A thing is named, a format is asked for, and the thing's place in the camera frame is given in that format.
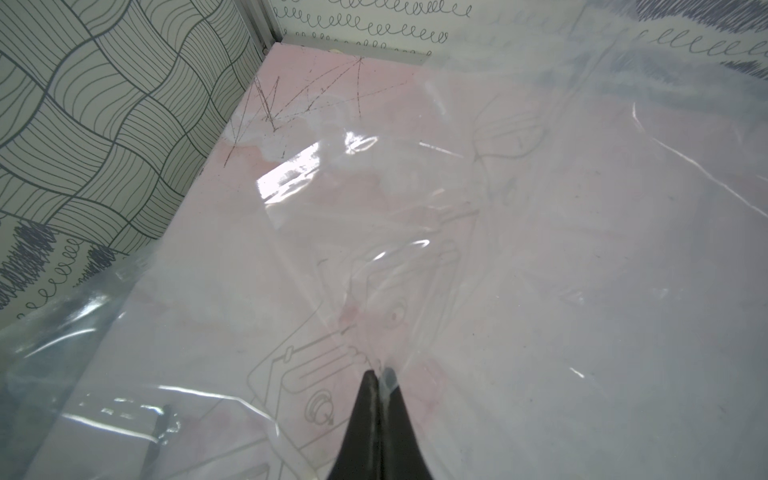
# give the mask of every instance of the black pointed tip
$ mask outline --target black pointed tip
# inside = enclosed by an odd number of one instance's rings
[[[346,434],[328,480],[379,480],[379,380],[373,370],[362,375]]]
[[[395,371],[384,370],[379,383],[390,392],[382,406],[382,459],[385,480],[432,480],[416,441]]]

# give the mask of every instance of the patterned wallpaper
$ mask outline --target patterned wallpaper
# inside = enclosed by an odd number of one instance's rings
[[[0,327],[165,231],[259,64],[232,0],[0,0]]]

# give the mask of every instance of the drawn circle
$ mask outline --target drawn circle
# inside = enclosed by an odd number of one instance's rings
[[[333,424],[333,402],[331,392],[318,390],[310,397],[304,409],[304,418],[315,425]]]
[[[408,303],[405,299],[399,299],[392,303],[387,314],[384,316],[384,328],[387,330],[395,329],[406,321],[408,312]]]

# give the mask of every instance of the pink marble surface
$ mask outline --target pink marble surface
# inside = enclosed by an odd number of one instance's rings
[[[257,180],[353,128],[482,186],[461,301],[403,379],[436,478],[764,478],[765,121],[428,76],[276,45],[66,413],[173,405],[157,478],[322,478],[366,367],[328,334],[358,313],[303,288]],[[146,451],[61,419],[28,477],[134,478]]]

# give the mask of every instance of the plastic wrap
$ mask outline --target plastic wrap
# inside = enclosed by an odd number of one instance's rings
[[[489,4],[398,122],[2,331],[12,476],[324,478],[391,366],[435,478],[765,478],[766,86],[625,7]]]

